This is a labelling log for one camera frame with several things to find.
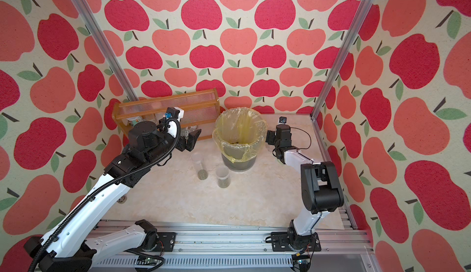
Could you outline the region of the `tall clear jar with beans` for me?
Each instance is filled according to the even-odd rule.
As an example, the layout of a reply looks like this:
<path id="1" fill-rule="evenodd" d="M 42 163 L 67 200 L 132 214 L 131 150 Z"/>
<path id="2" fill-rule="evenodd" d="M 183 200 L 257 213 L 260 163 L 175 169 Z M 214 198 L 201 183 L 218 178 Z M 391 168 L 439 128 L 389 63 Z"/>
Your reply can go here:
<path id="1" fill-rule="evenodd" d="M 194 153 L 191 160 L 199 180 L 203 181 L 208 178 L 208 172 L 204 165 L 203 155 L 201 153 Z"/>

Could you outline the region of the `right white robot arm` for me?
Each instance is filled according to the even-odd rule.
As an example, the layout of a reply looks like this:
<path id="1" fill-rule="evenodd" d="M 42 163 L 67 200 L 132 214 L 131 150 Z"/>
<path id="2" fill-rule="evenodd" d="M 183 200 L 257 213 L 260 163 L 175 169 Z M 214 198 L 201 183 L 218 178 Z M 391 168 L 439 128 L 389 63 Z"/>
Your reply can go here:
<path id="1" fill-rule="evenodd" d="M 301 198 L 304 208 L 293 219 L 286 232 L 272 232 L 266 238 L 274 252 L 303 253 L 321 251 L 316 226 L 329 213 L 344 205 L 343 190 L 336 166 L 308 158 L 292 144 L 292 127 L 281 117 L 276 129 L 267 132 L 266 143 L 274 146 L 274 156 L 284 165 L 299 171 Z"/>

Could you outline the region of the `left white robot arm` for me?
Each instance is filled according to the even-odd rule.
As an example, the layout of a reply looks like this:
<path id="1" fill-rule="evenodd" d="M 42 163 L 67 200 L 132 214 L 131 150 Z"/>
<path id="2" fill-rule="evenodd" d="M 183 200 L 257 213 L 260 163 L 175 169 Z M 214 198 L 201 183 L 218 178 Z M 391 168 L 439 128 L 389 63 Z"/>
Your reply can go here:
<path id="1" fill-rule="evenodd" d="M 182 136 L 176 118 L 136 124 L 128 134 L 128 145 L 105 168 L 89 194 L 43 237 L 33 236 L 25 243 L 24 249 L 33 259 L 29 271 L 87 272 L 120 252 L 145 257 L 155 248 L 164 249 L 157 228 L 144 219 L 103 237 L 87 236 L 153 166 L 165 165 L 174 149 L 192 151 L 200 134 L 201 130 L 195 130 Z"/>

